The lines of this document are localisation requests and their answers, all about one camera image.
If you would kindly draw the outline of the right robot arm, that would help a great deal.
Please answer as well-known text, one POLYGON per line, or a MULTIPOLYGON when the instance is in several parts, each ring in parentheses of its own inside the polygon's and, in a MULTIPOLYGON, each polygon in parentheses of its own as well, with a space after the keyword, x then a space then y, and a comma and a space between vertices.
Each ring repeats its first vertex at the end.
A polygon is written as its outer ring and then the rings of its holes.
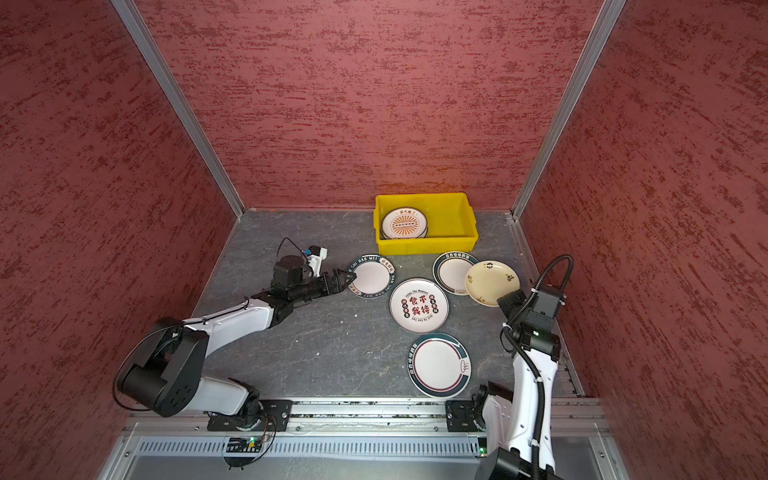
POLYGON ((481 389, 481 419, 489 453, 477 479, 555 479, 551 440, 553 384, 561 356, 554 332, 565 305, 561 287, 534 287, 498 300, 506 316, 500 342, 513 363, 511 389, 493 383, 481 389))

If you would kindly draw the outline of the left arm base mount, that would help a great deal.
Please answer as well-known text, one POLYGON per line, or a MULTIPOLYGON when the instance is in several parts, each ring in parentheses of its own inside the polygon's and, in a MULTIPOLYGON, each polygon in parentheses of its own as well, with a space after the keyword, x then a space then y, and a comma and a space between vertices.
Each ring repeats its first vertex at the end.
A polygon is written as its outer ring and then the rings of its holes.
POLYGON ((245 406, 245 411, 233 416, 210 413, 206 429, 209 432, 269 433, 284 432, 290 419, 293 401, 262 399, 245 406))

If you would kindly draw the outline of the green red rim plate front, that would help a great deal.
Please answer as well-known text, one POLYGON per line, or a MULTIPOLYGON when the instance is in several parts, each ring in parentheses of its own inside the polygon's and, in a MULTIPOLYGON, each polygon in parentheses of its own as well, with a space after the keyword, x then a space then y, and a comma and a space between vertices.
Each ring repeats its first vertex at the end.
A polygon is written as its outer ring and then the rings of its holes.
POLYGON ((407 373, 414 386, 432 398, 450 399, 468 386, 472 365, 468 351, 455 337, 429 333, 409 347, 407 373))

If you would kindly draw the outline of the orange sunburst plate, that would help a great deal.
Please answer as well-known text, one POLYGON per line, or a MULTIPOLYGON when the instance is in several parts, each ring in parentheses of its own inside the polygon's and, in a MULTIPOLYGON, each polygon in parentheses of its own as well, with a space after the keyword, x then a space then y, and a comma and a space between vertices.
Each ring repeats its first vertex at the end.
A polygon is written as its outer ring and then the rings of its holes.
POLYGON ((384 240, 425 238, 428 234, 427 217, 420 210, 403 207, 387 213, 381 223, 384 240))

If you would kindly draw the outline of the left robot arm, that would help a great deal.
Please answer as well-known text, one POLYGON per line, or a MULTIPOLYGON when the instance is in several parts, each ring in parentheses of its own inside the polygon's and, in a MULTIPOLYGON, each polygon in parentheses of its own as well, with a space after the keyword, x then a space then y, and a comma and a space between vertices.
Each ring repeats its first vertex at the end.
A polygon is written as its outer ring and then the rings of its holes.
POLYGON ((270 286, 220 312, 184 321, 158 320, 122 361, 112 383, 112 396, 135 401, 133 411, 161 417, 203 412, 252 430, 267 420, 258 390, 234 379, 207 377, 206 359, 248 335, 267 331, 284 321, 299 304, 336 295, 355 280, 349 270, 324 272, 327 252, 312 247, 278 260, 270 286))

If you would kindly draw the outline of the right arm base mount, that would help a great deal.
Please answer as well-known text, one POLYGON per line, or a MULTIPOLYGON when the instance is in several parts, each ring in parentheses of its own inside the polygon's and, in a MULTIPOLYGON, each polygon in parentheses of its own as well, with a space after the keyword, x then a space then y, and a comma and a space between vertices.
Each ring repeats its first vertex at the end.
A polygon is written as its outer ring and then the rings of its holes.
POLYGON ((452 433, 484 432, 485 421, 481 407, 475 400, 447 400, 445 402, 447 430, 452 433))

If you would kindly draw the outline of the cream plate floral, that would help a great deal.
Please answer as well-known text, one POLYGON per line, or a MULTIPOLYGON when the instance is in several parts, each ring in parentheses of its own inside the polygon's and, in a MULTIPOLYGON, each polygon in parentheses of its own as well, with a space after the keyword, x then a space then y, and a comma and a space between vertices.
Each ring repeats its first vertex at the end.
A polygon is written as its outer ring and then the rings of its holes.
POLYGON ((517 273, 498 261, 483 261, 473 265, 465 277, 465 289, 476 303, 497 308, 498 299, 521 287, 517 273))

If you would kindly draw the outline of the white plate red Chinese characters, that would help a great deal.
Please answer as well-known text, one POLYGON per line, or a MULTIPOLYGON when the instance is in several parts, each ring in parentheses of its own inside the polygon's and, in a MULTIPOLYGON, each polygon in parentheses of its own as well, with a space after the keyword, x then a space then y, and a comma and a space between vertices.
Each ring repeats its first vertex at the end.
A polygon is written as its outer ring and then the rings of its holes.
POLYGON ((425 334, 438 330, 448 319, 450 303, 446 293, 433 281, 412 278, 391 292, 389 313, 402 329, 425 334))

